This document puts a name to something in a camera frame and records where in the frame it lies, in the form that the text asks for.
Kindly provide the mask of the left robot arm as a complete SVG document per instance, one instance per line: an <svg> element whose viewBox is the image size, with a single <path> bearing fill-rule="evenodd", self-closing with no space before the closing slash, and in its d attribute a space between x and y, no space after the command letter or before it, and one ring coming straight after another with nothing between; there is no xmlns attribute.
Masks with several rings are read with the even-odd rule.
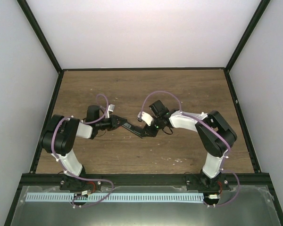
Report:
<svg viewBox="0 0 283 226"><path fill-rule="evenodd" d="M41 133L39 145L61 164L63 173L70 177L70 184L76 190L82 190L88 183L84 166L74 153L77 137L94 139L100 130L112 131L127 123L127 119L112 114L114 105L104 112L102 106L91 105L86 118L66 118L55 114Z"/></svg>

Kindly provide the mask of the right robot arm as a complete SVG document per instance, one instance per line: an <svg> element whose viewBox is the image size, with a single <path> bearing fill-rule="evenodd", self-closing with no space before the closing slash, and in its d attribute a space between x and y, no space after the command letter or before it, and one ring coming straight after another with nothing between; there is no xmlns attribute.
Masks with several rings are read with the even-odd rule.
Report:
<svg viewBox="0 0 283 226"><path fill-rule="evenodd" d="M144 134L155 137L159 130L186 129L198 133L207 151L204 166L200 171L199 181L204 189L210 190L220 177L223 162L237 135L218 111L210 113L187 113L181 109L169 110L160 100L150 105L154 115L144 111L138 113L138 120L145 122Z"/></svg>

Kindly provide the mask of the black remote control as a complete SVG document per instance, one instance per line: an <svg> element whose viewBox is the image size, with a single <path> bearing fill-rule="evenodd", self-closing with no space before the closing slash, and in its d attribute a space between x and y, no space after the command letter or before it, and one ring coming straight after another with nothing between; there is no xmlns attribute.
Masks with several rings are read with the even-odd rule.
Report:
<svg viewBox="0 0 283 226"><path fill-rule="evenodd" d="M131 133L137 135L140 138L145 137L145 131L143 130L143 128L135 126L129 122L125 122L122 125L123 128L125 128L126 130L130 131Z"/></svg>

